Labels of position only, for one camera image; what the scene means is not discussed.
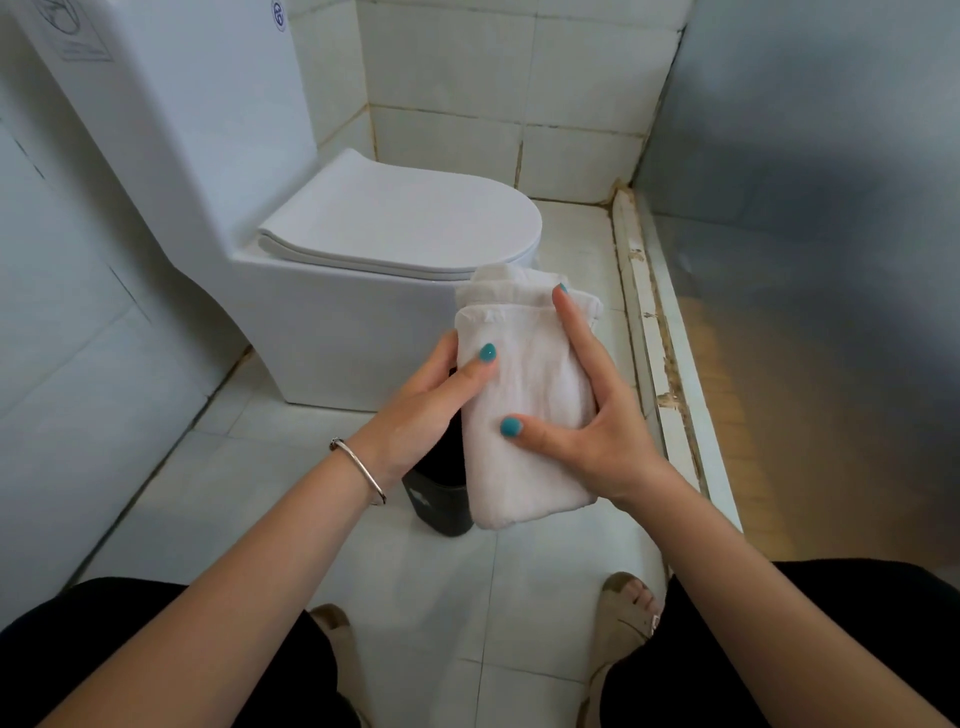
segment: trash bin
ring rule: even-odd
[[[440,442],[403,476],[403,487],[417,515],[435,531],[445,536],[462,536],[473,528],[459,412]]]

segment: sandal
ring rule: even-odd
[[[324,604],[311,609],[310,617],[320,625],[333,648],[333,657],[337,661],[337,692],[347,699],[363,728],[372,728],[367,685],[360,668],[356,636],[347,613],[335,604]]]
[[[600,695],[607,673],[614,663],[647,644],[660,623],[660,615],[650,614],[622,594],[634,580],[643,584],[631,573],[618,571],[607,578],[600,590],[593,621],[587,699],[580,705],[577,728],[599,728]]]

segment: bracelet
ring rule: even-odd
[[[373,486],[373,489],[377,492],[377,494],[380,496],[380,499],[383,501],[381,503],[377,503],[375,501],[372,505],[386,505],[387,494],[383,492],[383,488],[381,488],[379,485],[376,484],[376,480],[374,480],[373,476],[370,475],[370,471],[367,470],[366,467],[364,467],[364,464],[360,462],[360,458],[357,457],[356,453],[354,453],[353,450],[350,449],[350,446],[347,443],[345,443],[343,440],[341,440],[339,437],[335,437],[332,440],[330,440],[330,450],[333,451],[336,448],[340,448],[343,452],[345,452],[347,455],[350,456],[350,459],[354,463],[356,463],[357,468],[360,469],[360,472],[363,474],[363,476],[367,478],[367,482]]]

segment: white toilet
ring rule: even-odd
[[[457,281],[534,260],[540,213],[506,184],[351,149],[318,171],[272,3],[84,0],[72,46],[40,5],[11,7],[164,252],[290,402],[377,409],[452,328]]]

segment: white towel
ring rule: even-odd
[[[564,427],[583,427],[596,414],[587,375],[570,346],[551,295],[566,277],[515,265],[478,268],[457,290],[457,365],[481,347],[496,346],[496,377],[463,409],[464,458],[473,521],[503,528],[596,501],[560,463],[527,452],[500,434],[511,413]],[[590,325],[603,305],[569,290]]]

